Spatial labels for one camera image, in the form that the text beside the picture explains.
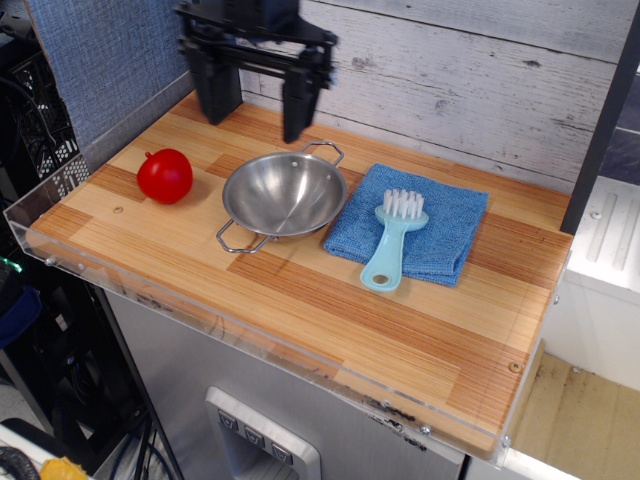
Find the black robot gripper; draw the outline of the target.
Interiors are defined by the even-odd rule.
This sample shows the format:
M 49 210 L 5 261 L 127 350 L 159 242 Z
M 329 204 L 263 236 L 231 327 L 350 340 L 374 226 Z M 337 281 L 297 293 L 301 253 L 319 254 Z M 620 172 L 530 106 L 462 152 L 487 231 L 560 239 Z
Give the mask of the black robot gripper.
M 239 69 L 285 78 L 283 139 L 311 125 L 320 88 L 332 84 L 338 38 L 304 20 L 298 1 L 181 1 L 182 48 L 201 109 L 221 123 L 242 103 Z

